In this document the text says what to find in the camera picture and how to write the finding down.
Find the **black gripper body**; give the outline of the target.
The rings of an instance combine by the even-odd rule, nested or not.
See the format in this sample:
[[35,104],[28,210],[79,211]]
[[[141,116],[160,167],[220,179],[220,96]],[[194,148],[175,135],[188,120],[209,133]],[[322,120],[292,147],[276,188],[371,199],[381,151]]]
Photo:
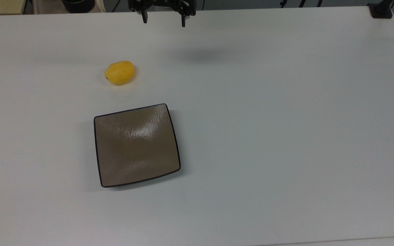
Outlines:
[[139,4],[146,9],[152,6],[166,7],[171,9],[180,8],[180,0],[140,0]]

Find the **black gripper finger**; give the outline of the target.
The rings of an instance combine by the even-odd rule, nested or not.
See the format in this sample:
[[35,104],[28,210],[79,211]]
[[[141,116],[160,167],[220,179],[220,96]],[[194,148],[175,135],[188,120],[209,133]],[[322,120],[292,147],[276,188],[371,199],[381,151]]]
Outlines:
[[175,0],[175,12],[181,16],[182,27],[185,27],[186,20],[196,14],[196,0]]
[[147,9],[150,7],[150,0],[129,0],[129,9],[142,16],[143,22],[148,21]]

